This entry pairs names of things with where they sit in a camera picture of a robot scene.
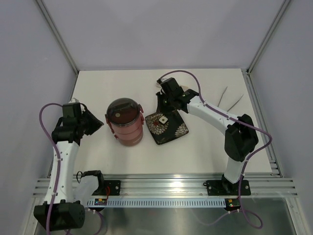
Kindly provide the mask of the grey transparent lid red handles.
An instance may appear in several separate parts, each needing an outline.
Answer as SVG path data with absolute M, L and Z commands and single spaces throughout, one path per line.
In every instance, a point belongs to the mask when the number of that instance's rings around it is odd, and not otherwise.
M 107 108 L 105 118 L 107 124 L 118 127 L 133 125 L 143 113 L 142 106 L 131 98 L 114 100 Z

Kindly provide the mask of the pink bowl with handles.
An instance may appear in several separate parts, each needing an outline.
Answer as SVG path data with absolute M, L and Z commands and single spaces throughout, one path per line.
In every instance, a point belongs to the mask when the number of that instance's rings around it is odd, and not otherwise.
M 132 140 L 138 136 L 142 136 L 143 128 L 138 127 L 137 129 L 131 129 L 128 127 L 122 127 L 114 130 L 113 135 L 116 138 L 122 139 L 122 140 Z

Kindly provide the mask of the dark pink bowl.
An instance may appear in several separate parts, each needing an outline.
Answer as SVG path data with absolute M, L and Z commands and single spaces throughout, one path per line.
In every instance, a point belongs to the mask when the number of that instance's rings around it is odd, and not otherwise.
M 138 144 L 142 140 L 142 136 L 138 136 L 132 140 L 122 140 L 117 138 L 117 140 L 123 145 L 123 146 L 134 146 Z

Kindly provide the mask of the metal food tongs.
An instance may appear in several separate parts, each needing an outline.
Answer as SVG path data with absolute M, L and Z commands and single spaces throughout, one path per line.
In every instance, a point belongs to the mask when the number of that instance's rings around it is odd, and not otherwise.
M 226 86 L 219 98 L 218 105 L 220 109 L 230 112 L 244 97 L 244 94 L 229 94 L 227 91 L 228 86 Z

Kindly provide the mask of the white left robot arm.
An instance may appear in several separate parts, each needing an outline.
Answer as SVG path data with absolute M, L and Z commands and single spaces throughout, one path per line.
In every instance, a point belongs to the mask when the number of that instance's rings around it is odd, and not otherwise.
M 103 126 L 103 122 L 75 98 L 61 107 L 63 115 L 52 133 L 46 134 L 54 150 L 50 183 L 43 203 L 34 208 L 34 217 L 48 235 L 52 231 L 81 228 L 91 196 L 106 192 L 100 170 L 83 172 L 76 189 L 72 182 L 83 136 L 94 134 Z

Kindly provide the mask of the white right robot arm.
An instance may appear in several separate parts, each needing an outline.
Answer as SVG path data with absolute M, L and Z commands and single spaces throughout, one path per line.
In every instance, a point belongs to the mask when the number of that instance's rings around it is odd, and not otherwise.
M 184 91 L 174 78 L 158 79 L 157 83 L 161 87 L 157 96 L 162 108 L 194 115 L 224 135 L 228 161 L 221 184 L 224 192 L 233 194 L 239 189 L 244 161 L 259 142 L 252 118 L 247 114 L 237 117 L 214 105 L 207 107 L 198 92 L 192 89 Z

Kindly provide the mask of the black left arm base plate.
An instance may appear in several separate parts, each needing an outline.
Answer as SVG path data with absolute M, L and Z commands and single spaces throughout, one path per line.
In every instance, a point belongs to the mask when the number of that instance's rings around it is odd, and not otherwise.
M 121 190 L 120 180 L 104 180 L 100 182 L 98 189 L 92 194 L 92 196 L 119 196 Z

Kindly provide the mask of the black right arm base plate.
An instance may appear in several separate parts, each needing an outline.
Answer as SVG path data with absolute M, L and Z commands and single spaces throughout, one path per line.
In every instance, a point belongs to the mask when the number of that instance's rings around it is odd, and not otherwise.
M 238 196 L 239 189 L 241 196 L 251 195 L 248 180 L 242 180 L 241 187 L 239 187 L 239 182 L 232 184 L 222 180 L 207 180 L 202 185 L 206 187 L 208 196 Z

